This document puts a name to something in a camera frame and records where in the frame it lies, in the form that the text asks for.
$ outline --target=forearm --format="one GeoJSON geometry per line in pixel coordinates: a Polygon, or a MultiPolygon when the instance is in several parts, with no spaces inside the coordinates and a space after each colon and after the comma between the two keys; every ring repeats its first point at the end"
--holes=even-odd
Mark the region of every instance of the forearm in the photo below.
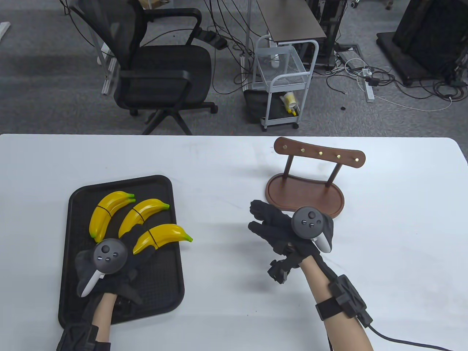
{"type": "MultiPolygon", "coordinates": [[[[332,297],[330,281],[323,274],[312,256],[299,264],[317,303],[332,297]]],[[[325,329],[334,351],[373,351],[371,343],[356,318],[349,318],[344,312],[324,321],[325,329]]]]}
{"type": "Polygon", "coordinates": [[[94,312],[92,324],[99,328],[96,341],[100,343],[109,342],[110,322],[116,299],[117,295],[105,293],[94,312]]]}

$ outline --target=chair armrest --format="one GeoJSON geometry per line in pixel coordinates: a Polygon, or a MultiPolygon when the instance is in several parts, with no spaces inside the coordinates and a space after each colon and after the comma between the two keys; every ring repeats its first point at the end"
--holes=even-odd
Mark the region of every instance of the chair armrest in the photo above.
{"type": "Polygon", "coordinates": [[[179,70],[149,70],[149,71],[130,71],[122,70],[119,76],[127,79],[179,79],[186,80],[190,85],[192,84],[190,73],[187,71],[179,70]]]}
{"type": "Polygon", "coordinates": [[[197,19],[197,23],[190,34],[189,39],[185,43],[186,45],[192,44],[193,38],[195,34],[198,32],[200,25],[202,24],[202,13],[197,8],[161,8],[161,9],[152,9],[152,10],[145,10],[145,17],[147,21],[151,21],[155,18],[162,18],[162,17],[195,17],[197,19]]]}

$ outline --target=mesh chair back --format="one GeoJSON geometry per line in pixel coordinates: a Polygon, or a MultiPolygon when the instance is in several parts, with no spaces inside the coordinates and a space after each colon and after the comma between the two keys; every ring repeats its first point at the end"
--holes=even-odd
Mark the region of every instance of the mesh chair back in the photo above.
{"type": "Polygon", "coordinates": [[[107,44],[123,69],[146,33],[146,20],[138,0],[73,0],[76,12],[107,44]]]}

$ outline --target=banana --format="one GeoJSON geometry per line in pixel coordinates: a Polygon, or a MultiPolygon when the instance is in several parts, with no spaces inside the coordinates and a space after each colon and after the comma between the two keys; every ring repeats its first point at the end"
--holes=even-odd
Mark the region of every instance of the banana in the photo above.
{"type": "Polygon", "coordinates": [[[122,207],[135,202],[134,197],[135,195],[124,191],[115,191],[99,201],[89,222],[89,235],[96,242],[101,242],[106,235],[112,216],[122,207]]]}
{"type": "Polygon", "coordinates": [[[121,237],[125,233],[129,232],[135,225],[143,224],[143,222],[145,222],[155,213],[158,213],[162,210],[167,210],[168,208],[168,204],[165,204],[156,198],[151,198],[136,204],[132,211],[128,212],[124,218],[118,231],[118,237],[121,237]]]}
{"type": "Polygon", "coordinates": [[[159,249],[161,246],[175,241],[192,242],[193,239],[176,224],[161,224],[144,232],[133,248],[133,254],[136,255],[146,249],[148,246],[154,246],[159,249]]]}

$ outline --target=wooden base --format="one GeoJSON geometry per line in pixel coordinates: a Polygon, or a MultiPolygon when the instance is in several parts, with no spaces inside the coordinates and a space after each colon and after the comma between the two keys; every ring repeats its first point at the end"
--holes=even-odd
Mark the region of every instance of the wooden base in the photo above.
{"type": "Polygon", "coordinates": [[[338,216],[344,207],[344,196],[333,183],[325,187],[324,181],[283,174],[273,176],[266,184],[267,201],[282,211],[296,211],[303,206],[315,207],[331,218],[338,216]]]}

